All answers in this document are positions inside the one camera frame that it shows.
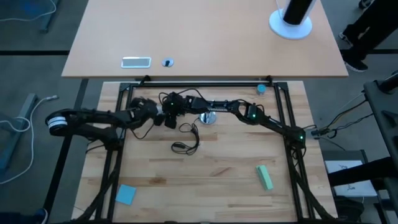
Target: green sponge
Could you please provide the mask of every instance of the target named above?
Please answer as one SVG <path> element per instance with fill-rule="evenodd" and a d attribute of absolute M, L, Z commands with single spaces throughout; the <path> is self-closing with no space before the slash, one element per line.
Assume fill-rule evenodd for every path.
<path fill-rule="evenodd" d="M 259 174 L 262 186 L 266 190 L 272 190 L 274 185 L 272 184 L 271 177 L 269 176 L 268 170 L 264 165 L 259 165 L 256 167 L 257 173 Z"/>

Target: black cylinder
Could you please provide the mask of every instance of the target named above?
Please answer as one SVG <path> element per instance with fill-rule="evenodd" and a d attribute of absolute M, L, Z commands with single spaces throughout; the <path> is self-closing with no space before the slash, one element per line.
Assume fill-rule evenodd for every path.
<path fill-rule="evenodd" d="M 379 90 L 381 90 L 384 93 L 388 93 L 397 87 L 398 87 L 398 71 L 394 72 L 394 74 L 391 77 L 385 79 L 382 82 L 379 82 Z"/>
<path fill-rule="evenodd" d="M 313 1 L 316 0 L 291 0 L 285 10 L 284 21 L 291 25 L 300 25 Z"/>

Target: white round base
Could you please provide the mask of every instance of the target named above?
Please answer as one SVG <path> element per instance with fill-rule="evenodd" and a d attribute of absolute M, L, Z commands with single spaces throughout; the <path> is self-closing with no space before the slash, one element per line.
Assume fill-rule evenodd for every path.
<path fill-rule="evenodd" d="M 311 33 L 312 22 L 308 16 L 305 21 L 297 26 L 289 25 L 279 16 L 279 10 L 276 10 L 269 17 L 269 26 L 279 36 L 289 40 L 300 40 Z"/>

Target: wooden table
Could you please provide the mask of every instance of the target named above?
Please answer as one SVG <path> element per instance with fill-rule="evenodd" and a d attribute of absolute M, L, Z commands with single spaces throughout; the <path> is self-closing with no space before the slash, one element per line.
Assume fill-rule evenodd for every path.
<path fill-rule="evenodd" d="M 62 76 L 348 76 L 321 1 L 303 40 L 271 31 L 276 9 L 275 0 L 88 1 Z M 123 57 L 151 57 L 152 65 L 122 69 Z M 162 66 L 166 57 L 173 67 Z"/>
<path fill-rule="evenodd" d="M 99 110 L 115 109 L 118 88 L 119 83 L 104 83 Z M 139 88 L 134 90 L 134 97 L 144 96 L 158 101 L 159 92 L 179 90 Z M 267 90 L 264 96 L 257 96 L 254 88 L 249 87 L 199 90 L 208 100 L 241 98 L 261 103 L 267 114 L 278 119 L 273 90 Z M 303 83 L 289 82 L 289 90 L 297 125 L 313 124 Z M 186 93 L 197 95 L 194 91 Z M 178 117 L 177 125 L 191 123 L 195 118 L 192 114 Z M 148 121 L 137 129 L 137 135 L 142 136 L 150 125 Z M 285 148 L 280 134 L 262 126 L 246 125 L 226 113 L 218 113 L 214 125 L 199 122 L 197 125 L 201 143 L 192 156 L 170 150 L 175 141 L 194 145 L 191 133 L 155 126 L 145 139 L 137 140 L 130 131 L 127 132 L 119 184 L 136 187 L 137 191 L 131 206 L 116 202 L 114 222 L 296 221 Z M 81 215 L 98 193 L 105 157 L 103 147 L 86 155 L 73 218 Z M 304 161 L 311 191 L 326 210 L 336 216 L 318 141 L 307 140 Z M 274 184 L 273 190 L 265 191 L 262 188 L 255 169 L 260 164 L 267 166 Z M 108 202 L 109 193 L 104 204 L 105 215 Z"/>

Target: white paper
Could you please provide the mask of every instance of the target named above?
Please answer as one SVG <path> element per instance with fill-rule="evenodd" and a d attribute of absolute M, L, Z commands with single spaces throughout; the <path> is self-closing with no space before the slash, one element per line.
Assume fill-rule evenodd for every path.
<path fill-rule="evenodd" d="M 328 173 L 362 165 L 362 161 L 325 161 Z M 336 195 L 346 197 L 377 196 L 370 180 L 333 187 Z"/>

